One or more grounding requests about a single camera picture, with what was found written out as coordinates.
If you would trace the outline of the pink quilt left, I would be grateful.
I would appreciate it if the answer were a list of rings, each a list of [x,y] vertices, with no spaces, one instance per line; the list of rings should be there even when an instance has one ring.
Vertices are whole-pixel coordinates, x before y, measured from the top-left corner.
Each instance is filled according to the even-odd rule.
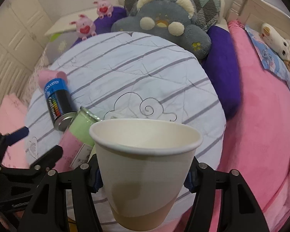
[[[0,106],[0,134],[9,134],[25,126],[26,112],[27,107],[14,93],[6,95]],[[8,147],[2,164],[9,168],[28,168],[24,147],[24,139]]]

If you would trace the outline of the grey flower pillow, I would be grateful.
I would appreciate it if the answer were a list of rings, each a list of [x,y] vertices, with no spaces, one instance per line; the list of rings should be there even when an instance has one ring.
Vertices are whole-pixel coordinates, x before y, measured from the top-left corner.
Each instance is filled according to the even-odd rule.
[[[77,40],[78,36],[75,31],[54,34],[48,42],[45,52],[49,64],[68,51]]]

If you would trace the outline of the white wardrobe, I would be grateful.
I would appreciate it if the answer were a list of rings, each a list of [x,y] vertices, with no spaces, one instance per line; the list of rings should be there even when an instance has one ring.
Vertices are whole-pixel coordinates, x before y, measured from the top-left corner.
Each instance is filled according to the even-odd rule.
[[[49,39],[51,19],[38,0],[5,0],[0,7],[0,104],[20,95]]]

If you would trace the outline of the purple blanket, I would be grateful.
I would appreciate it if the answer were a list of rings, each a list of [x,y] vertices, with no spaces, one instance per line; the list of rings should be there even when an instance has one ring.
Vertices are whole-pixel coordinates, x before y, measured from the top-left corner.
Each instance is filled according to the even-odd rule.
[[[239,69],[235,50],[228,31],[211,26],[205,31],[212,42],[204,59],[198,59],[212,83],[224,110],[226,119],[231,119],[241,104]]]

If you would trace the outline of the pink green towel can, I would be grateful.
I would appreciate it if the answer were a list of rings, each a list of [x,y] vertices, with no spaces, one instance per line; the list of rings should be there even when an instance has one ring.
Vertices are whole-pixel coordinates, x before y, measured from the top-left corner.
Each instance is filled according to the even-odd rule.
[[[55,170],[66,172],[88,162],[95,145],[89,130],[92,124],[101,119],[85,107],[80,107],[71,124],[60,139],[62,157],[56,162]]]

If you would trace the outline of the pink fleece blanket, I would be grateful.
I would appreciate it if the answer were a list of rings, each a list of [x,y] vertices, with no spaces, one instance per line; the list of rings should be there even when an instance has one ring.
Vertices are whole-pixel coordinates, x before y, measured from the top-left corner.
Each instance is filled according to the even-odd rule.
[[[240,21],[221,28],[229,32],[235,50],[241,104],[226,119],[217,169],[239,170],[270,231],[279,231],[290,217],[290,90],[263,68]]]

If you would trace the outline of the white paper cup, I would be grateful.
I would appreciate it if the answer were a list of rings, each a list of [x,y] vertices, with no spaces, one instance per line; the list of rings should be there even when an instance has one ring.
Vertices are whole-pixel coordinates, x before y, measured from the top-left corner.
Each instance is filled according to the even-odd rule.
[[[175,203],[202,135],[162,120],[109,119],[90,127],[115,220],[133,231],[160,226]]]

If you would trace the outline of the pink pig plush front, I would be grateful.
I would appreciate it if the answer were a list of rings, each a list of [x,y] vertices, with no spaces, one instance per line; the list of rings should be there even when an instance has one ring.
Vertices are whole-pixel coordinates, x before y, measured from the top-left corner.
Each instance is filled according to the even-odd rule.
[[[77,36],[82,39],[82,41],[86,40],[88,37],[97,35],[95,23],[84,14],[80,14],[77,21],[72,21],[69,24],[76,25]]]

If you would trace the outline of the white bed headboard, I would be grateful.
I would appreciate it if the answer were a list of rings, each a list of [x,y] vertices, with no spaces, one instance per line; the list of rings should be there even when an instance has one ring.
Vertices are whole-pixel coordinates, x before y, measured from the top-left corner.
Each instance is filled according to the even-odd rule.
[[[270,24],[285,39],[290,40],[290,17],[264,0],[233,0],[226,21],[238,20],[255,31],[264,23]]]

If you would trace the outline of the white striped quilt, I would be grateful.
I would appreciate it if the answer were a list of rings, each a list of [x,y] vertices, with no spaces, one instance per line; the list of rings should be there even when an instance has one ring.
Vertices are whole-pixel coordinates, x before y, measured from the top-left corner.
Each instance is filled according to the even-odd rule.
[[[51,70],[65,72],[74,105],[100,119],[169,120],[197,129],[203,143],[196,159],[218,168],[226,117],[192,53],[157,36],[111,32],[78,43]]]

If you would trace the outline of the white dog plush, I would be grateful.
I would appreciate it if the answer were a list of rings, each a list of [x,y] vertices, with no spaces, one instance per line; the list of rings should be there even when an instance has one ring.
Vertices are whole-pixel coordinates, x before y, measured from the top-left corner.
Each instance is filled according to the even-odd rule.
[[[261,36],[264,42],[280,57],[290,71],[290,40],[284,39],[271,25],[261,26]]]

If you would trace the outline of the blue black CoolTowel can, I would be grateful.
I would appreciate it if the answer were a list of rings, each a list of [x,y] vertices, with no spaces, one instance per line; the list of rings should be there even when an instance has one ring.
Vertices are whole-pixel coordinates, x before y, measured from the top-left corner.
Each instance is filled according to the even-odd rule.
[[[62,78],[50,80],[44,87],[44,95],[54,129],[64,132],[77,112],[66,82]]]

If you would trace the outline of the blue cartoon pillow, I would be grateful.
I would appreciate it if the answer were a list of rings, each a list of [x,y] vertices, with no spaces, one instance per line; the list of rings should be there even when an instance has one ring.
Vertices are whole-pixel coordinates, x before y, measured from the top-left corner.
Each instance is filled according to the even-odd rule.
[[[261,39],[257,31],[251,29],[248,25],[245,25],[244,29],[255,47],[263,68],[284,81],[290,90],[290,71],[288,71],[281,58]]]

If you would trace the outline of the grey bear plush pillow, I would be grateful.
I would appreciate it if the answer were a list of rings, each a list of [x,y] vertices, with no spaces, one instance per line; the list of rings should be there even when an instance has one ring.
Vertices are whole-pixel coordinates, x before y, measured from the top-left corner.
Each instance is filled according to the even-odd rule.
[[[209,35],[197,25],[193,0],[137,0],[129,16],[113,23],[112,32],[142,32],[164,38],[204,59]]]

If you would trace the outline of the pink pig plush rear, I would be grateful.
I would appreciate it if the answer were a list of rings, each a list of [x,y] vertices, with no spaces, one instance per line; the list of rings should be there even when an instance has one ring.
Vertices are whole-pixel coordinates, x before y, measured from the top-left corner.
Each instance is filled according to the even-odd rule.
[[[109,0],[94,1],[93,4],[97,6],[97,15],[100,19],[112,16],[113,5],[110,3]]]

